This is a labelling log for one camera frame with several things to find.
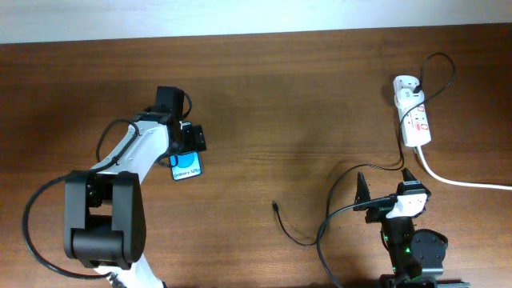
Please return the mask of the blue Galaxy smartphone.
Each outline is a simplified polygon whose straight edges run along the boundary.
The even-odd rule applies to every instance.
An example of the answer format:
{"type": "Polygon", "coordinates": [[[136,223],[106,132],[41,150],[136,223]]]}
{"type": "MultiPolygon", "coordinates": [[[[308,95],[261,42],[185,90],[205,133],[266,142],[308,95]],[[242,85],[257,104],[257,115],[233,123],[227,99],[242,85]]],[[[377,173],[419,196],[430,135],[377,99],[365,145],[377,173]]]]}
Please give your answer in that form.
{"type": "Polygon", "coordinates": [[[171,174],[175,181],[194,178],[202,174],[202,162],[198,152],[177,154],[169,157],[171,174]]]}

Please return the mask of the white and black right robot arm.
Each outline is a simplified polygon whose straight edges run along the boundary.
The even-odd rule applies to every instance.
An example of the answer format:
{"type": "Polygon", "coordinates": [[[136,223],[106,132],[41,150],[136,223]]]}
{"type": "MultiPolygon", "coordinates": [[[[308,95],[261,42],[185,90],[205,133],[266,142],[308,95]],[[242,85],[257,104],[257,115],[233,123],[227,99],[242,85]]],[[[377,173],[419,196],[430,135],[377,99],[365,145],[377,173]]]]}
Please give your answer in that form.
{"type": "Polygon", "coordinates": [[[469,287],[461,280],[440,280],[448,238],[430,229],[416,229],[413,220],[426,211],[431,192],[407,169],[402,170],[403,181],[395,193],[372,199],[363,173],[357,176],[355,211],[365,211],[366,223],[381,225],[381,241],[393,268],[392,274],[383,274],[380,287],[469,287]]]}

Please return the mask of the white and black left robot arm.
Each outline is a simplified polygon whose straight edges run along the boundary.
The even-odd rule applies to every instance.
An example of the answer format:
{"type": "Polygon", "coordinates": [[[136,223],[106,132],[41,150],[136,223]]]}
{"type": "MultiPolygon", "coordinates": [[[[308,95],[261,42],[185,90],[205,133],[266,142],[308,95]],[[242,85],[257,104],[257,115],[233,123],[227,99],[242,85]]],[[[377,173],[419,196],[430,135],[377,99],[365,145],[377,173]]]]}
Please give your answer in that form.
{"type": "Polygon", "coordinates": [[[202,174],[200,125],[187,121],[192,101],[174,86],[128,121],[125,137],[88,171],[65,181],[64,251],[113,287],[164,287],[144,256],[146,218],[141,184],[153,164],[175,181],[202,174]]]}

